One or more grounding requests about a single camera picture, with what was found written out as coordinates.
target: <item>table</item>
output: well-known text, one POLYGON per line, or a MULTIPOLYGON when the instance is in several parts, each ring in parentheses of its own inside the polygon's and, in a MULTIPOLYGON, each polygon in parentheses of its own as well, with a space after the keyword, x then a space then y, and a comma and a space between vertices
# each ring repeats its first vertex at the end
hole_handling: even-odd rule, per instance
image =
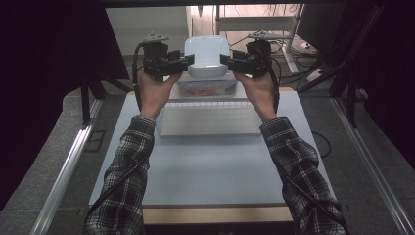
MULTIPOLYGON (((243 92, 239 83, 235 99, 244 99, 243 92)), ((179 101, 177 89, 172 90, 170 98, 179 101)), ((278 113, 289 117, 299 136, 316 147, 297 92, 281 91, 278 113)), ((99 197, 103 175, 113 161, 119 138, 136 114, 135 96, 129 93, 90 205, 99 197)), ((292 220, 282 198, 282 183, 262 136, 160 138, 156 131, 155 141, 143 199, 146 224, 292 220)), ((334 195, 321 160, 319 170, 334 195)))

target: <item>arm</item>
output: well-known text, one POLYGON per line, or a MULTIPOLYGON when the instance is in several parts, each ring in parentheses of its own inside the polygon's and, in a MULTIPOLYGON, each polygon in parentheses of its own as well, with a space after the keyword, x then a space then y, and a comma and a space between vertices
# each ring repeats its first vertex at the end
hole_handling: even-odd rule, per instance
POLYGON ((181 74, 161 83, 147 74, 140 77, 141 115, 131 123, 120 139, 115 158, 105 173, 102 193, 111 188, 134 165, 136 170, 87 217, 84 234, 143 234, 142 200, 147 185, 149 157, 154 146, 155 119, 168 100, 173 84, 181 74))
POLYGON ((292 214, 296 234, 345 234, 343 228, 328 218, 288 182, 284 172, 305 193, 335 217, 343 219, 340 206, 331 196, 327 183, 318 171, 315 149, 297 136, 286 117, 277 117, 273 110, 273 86, 269 74, 249 79, 234 72, 262 119, 260 127, 272 161, 283 182, 283 197, 292 214))

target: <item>black curtain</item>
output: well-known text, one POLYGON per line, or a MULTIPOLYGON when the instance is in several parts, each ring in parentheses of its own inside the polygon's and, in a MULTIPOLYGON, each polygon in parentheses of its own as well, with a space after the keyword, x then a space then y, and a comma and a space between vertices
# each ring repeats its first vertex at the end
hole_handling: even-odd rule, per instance
POLYGON ((390 0, 355 64, 365 108, 415 167, 415 4, 390 0))
POLYGON ((55 126, 65 95, 83 79, 101 79, 98 73, 128 74, 99 4, 2 1, 0 32, 2 210, 55 126))

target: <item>hand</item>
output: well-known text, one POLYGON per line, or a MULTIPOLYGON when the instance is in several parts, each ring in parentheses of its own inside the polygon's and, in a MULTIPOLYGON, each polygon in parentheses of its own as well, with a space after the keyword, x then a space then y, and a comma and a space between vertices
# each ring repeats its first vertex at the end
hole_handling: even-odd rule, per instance
POLYGON ((182 73, 172 75, 165 82, 154 80, 149 74, 143 73, 139 79, 141 97, 141 115, 156 119, 160 110, 168 101, 170 91, 182 73))
POLYGON ((255 79, 251 79, 239 72, 234 71, 233 73, 235 78, 244 86, 245 93, 247 93, 248 99, 254 105, 262 122, 276 118, 277 115, 274 111, 274 85, 269 73, 255 79))

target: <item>cuff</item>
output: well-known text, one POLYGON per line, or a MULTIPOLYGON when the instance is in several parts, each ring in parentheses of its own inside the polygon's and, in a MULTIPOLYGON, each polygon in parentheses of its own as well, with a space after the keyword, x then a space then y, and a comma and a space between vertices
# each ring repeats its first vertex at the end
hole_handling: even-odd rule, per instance
POLYGON ((298 137, 287 117, 276 117, 264 123, 259 129, 267 145, 270 144, 270 141, 278 143, 298 137))
POLYGON ((153 135, 155 132, 156 121, 150 117, 145 116, 134 116, 131 119, 131 124, 125 131, 125 134, 134 134, 137 132, 144 133, 147 135, 153 135))

